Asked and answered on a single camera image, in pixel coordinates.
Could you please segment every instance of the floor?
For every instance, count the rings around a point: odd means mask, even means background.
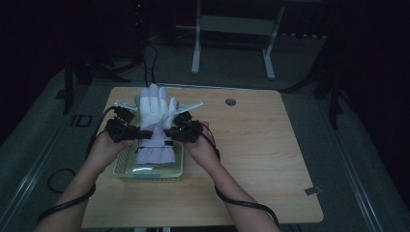
[[[181,30],[177,43],[161,35],[146,47],[147,66],[155,68],[159,84],[280,90],[307,76],[324,39],[279,37],[272,54],[277,79],[268,80],[262,62],[261,43],[238,47],[231,43],[205,40],[198,75],[190,73],[193,53],[191,31]],[[220,35],[207,35],[214,38]],[[117,65],[125,60],[116,60]],[[105,100],[114,86],[143,86],[144,69],[136,67],[120,73],[131,83],[116,83],[93,72],[90,86],[75,85],[74,106],[62,115],[64,102],[56,93],[64,88],[60,72],[47,84],[20,125],[1,147],[0,209],[1,231],[32,231],[37,215],[52,205],[58,194],[46,187],[46,180],[57,169],[77,169],[97,123],[89,128],[73,127],[74,115],[101,116]],[[313,183],[323,189],[318,194],[325,218],[319,223],[301,223],[300,231],[409,231],[410,216],[400,201],[377,151],[360,119],[345,101],[337,116],[338,130],[329,123],[329,98],[317,100],[312,83],[294,93],[282,94],[292,127],[304,155]],[[70,180],[61,177],[63,188]],[[297,231],[297,225],[281,226]],[[133,228],[96,228],[83,231],[133,231]],[[232,231],[223,228],[172,228],[172,231]]]

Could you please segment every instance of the forearm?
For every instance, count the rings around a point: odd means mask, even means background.
[[[218,190],[233,200],[257,203],[229,174],[222,164],[207,170]],[[279,231],[268,213],[244,206],[224,202],[238,231]]]
[[[98,174],[87,169],[84,165],[75,175],[72,182],[57,200],[55,205],[60,205],[72,201],[86,194],[96,183]],[[38,227],[38,231],[80,231],[81,223],[87,207],[88,200],[85,200],[70,208],[59,211],[44,218]]]

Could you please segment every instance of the small round object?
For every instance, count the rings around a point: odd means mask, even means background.
[[[236,104],[236,101],[234,99],[226,99],[225,103],[229,106],[234,106]]]

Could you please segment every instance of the tabletop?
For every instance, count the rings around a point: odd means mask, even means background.
[[[140,90],[113,88],[106,107],[133,102]],[[312,182],[279,92],[172,87],[167,93],[180,104],[204,102],[190,111],[193,120],[209,122],[222,164],[260,204],[275,211],[280,223],[323,219],[317,196],[305,192]],[[226,104],[227,99],[236,104]],[[114,165],[97,181],[84,228],[233,224],[211,178],[189,155],[176,183],[126,183],[114,177]]]

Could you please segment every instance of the human arm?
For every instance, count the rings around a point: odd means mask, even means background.
[[[102,132],[96,138],[87,160],[55,205],[69,202],[87,193],[105,168],[115,161],[118,153],[131,144],[132,141],[129,140],[114,143],[107,131]],[[80,231],[87,203],[88,200],[85,200],[44,218],[35,231]]]
[[[203,134],[212,141],[208,131],[208,124],[204,123]],[[216,188],[226,197],[233,200],[257,203],[229,174],[220,163],[215,149],[203,136],[199,136],[195,143],[185,143],[185,148],[192,158],[210,175]],[[238,231],[279,231],[271,216],[265,211],[224,202]]]

